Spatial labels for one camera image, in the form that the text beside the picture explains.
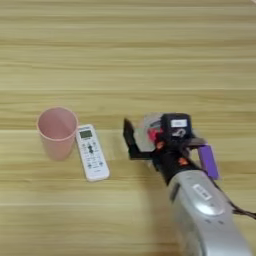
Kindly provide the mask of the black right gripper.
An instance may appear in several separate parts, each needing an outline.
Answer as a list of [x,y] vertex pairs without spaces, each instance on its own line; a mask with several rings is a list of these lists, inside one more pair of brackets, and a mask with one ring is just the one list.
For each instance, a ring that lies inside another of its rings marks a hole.
[[203,147],[207,141],[200,137],[185,140],[171,140],[158,135],[154,141],[155,150],[141,151],[134,137],[134,127],[127,118],[123,122],[123,137],[131,160],[153,160],[155,168],[162,174],[166,184],[184,171],[200,170],[190,158],[189,151]]

